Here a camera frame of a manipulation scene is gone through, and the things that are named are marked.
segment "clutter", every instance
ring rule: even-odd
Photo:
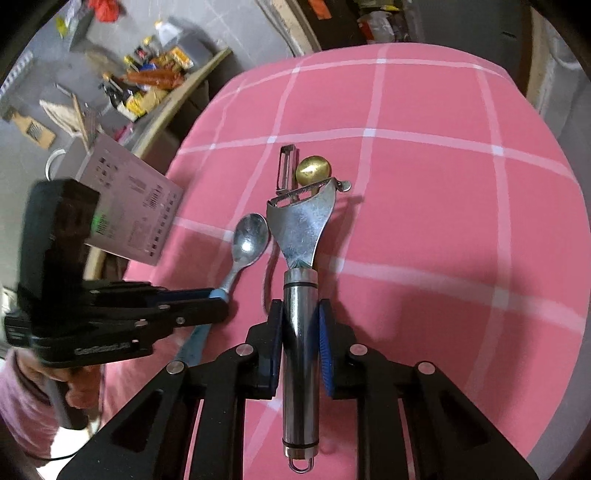
[[[151,88],[144,97],[140,100],[139,106],[146,112],[151,112],[154,110],[162,100],[166,98],[168,92],[166,90],[161,90],[159,88]]]
[[[139,104],[144,96],[139,87],[125,83],[108,72],[103,73],[103,80],[102,88],[117,111],[132,122],[147,113]]]
[[[308,0],[308,3],[312,7],[312,10],[314,10],[318,20],[328,20],[332,18],[330,10],[326,3],[324,3],[324,0]]]
[[[155,27],[162,48],[185,72],[193,72],[211,60],[212,53],[199,40],[197,32],[184,30],[170,21],[158,21]]]
[[[126,82],[150,85],[162,90],[173,90],[184,82],[184,77],[180,72],[164,69],[128,72],[124,78]]]
[[[25,137],[31,140],[39,147],[47,150],[56,139],[55,133],[42,125],[30,116],[23,116],[18,111],[9,107],[3,119],[7,122],[12,121]]]
[[[368,43],[409,41],[408,27],[401,12],[375,10],[357,20]]]
[[[119,18],[119,4],[116,0],[89,0],[88,6],[94,9],[99,22],[112,23]]]
[[[152,52],[154,57],[160,56],[162,52],[162,45],[154,35],[144,38],[143,44],[145,48]]]

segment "brass knob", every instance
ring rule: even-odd
[[[322,181],[330,177],[332,169],[330,163],[324,157],[312,155],[302,160],[296,170],[295,179],[301,186],[306,187],[317,181]]]

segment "gray floor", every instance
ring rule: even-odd
[[[419,41],[467,51],[517,78],[522,40],[519,0],[404,0],[404,4],[417,15]]]
[[[210,77],[213,93],[239,72],[292,56],[254,0],[122,0],[120,4],[125,14],[114,24],[94,21],[87,34],[90,41],[121,58],[154,33],[156,20],[176,16],[197,28],[212,50],[218,50],[223,43],[233,51]],[[98,89],[100,78],[89,69],[83,54],[67,51],[56,31],[55,20],[37,33],[28,49],[35,54],[35,65],[11,96],[11,103],[21,114],[32,116],[58,137],[49,151],[42,150],[22,136],[15,125],[0,121],[0,284],[7,287],[13,287],[17,280],[22,214],[28,190],[36,180],[44,178],[49,153],[67,148],[71,141],[49,120],[38,101],[68,103],[53,86],[59,82],[84,102],[107,102]]]
[[[555,100],[553,111],[549,114],[566,109],[560,129],[553,132],[558,135],[558,143],[569,159],[573,172],[579,181],[587,213],[591,218],[591,81],[583,71],[559,71],[557,78],[558,94],[571,88],[574,83],[574,96],[565,96],[567,100]],[[528,457],[540,479],[545,480],[558,468],[568,452],[570,452],[591,421],[591,328],[587,317],[587,328],[583,335],[583,343],[570,379],[556,414]]]

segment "plaid fabric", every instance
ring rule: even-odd
[[[128,277],[216,286],[232,230],[274,196],[280,146],[322,155],[353,189],[337,198],[317,260],[321,294],[359,341],[405,364],[431,360],[527,455],[579,352],[591,285],[582,194],[548,128],[500,67],[438,46],[332,50],[246,72],[197,120],[169,171],[186,190],[157,267]],[[264,320],[265,260],[246,269],[209,361]],[[280,260],[272,282],[282,297]],[[108,365],[116,411],[170,360]],[[355,477],[355,405],[323,397],[307,478]],[[245,478],[287,478],[281,394],[249,402]]]

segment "metal ring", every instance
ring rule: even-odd
[[[310,470],[314,468],[314,457],[308,459],[308,466],[306,468],[298,468],[294,465],[293,458],[287,459],[287,464],[290,466],[290,469],[295,473],[308,473]]]
[[[49,158],[47,159],[47,162],[45,163],[45,178],[47,180],[51,180],[51,165],[53,164],[54,160],[59,157],[60,155],[66,155],[67,151],[63,148],[58,148],[57,150],[54,150],[51,155],[49,155]]]

